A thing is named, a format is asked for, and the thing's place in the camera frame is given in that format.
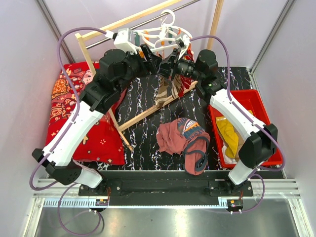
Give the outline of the white plastic clip hanger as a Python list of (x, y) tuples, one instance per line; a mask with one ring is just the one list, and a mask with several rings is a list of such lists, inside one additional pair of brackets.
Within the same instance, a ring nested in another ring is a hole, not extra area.
[(149, 46), (152, 52), (164, 51), (168, 48), (178, 48), (175, 38), (180, 33), (187, 34), (190, 39), (193, 38), (189, 31), (174, 25), (176, 17), (172, 10), (167, 9), (162, 13), (168, 13), (168, 15), (161, 20), (160, 27), (133, 31), (134, 36), (132, 39), (136, 47), (140, 47), (144, 43)]

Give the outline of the brown striped sock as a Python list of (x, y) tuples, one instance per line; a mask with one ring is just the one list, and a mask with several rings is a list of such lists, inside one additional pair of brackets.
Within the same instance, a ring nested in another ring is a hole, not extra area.
[(167, 100), (167, 89), (168, 89), (168, 82), (164, 77), (159, 78), (159, 87), (158, 92), (155, 97), (155, 103), (157, 108), (161, 108), (165, 101)]
[(172, 86), (171, 86), (171, 94), (172, 94), (173, 99), (176, 99), (180, 90), (181, 90), (181, 77), (179, 75), (175, 75), (174, 79), (172, 80)]

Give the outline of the red patterned sock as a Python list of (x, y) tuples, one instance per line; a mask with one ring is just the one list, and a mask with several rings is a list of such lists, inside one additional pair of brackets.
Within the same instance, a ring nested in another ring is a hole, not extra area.
[(178, 96), (182, 97), (184, 95), (184, 90), (189, 89), (192, 83), (191, 78), (187, 78), (184, 76), (180, 76), (180, 89), (178, 92)]

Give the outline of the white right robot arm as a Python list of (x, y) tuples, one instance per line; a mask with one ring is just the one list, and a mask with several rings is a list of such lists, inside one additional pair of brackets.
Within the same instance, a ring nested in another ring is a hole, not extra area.
[(158, 74), (171, 79), (180, 75), (196, 81), (198, 96), (225, 116), (242, 137), (239, 161), (228, 175), (230, 180), (224, 183), (225, 192), (235, 196), (241, 191), (241, 184), (276, 153), (277, 127), (264, 124), (245, 109), (229, 92), (229, 86), (217, 79), (217, 67), (211, 50), (202, 50), (193, 62), (180, 58), (180, 51), (174, 49), (159, 63)]

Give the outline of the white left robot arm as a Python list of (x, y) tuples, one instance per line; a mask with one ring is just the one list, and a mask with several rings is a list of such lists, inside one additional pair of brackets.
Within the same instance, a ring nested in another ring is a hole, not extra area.
[(107, 188), (102, 175), (95, 169), (73, 161), (73, 154), (84, 136), (111, 109), (121, 93), (137, 77), (157, 74), (162, 58), (149, 47), (132, 53), (111, 49), (99, 60), (99, 70), (79, 95), (74, 111), (55, 138), (43, 149), (34, 149), (32, 157), (46, 172), (63, 185), (86, 185), (97, 196)]

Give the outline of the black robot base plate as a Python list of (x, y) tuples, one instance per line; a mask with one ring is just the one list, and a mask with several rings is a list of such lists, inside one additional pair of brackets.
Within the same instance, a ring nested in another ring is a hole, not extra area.
[(110, 195), (110, 206), (175, 207), (220, 205), (219, 198), (253, 196), (249, 181), (234, 186), (227, 171), (103, 171), (100, 191), (81, 185), (79, 196)]

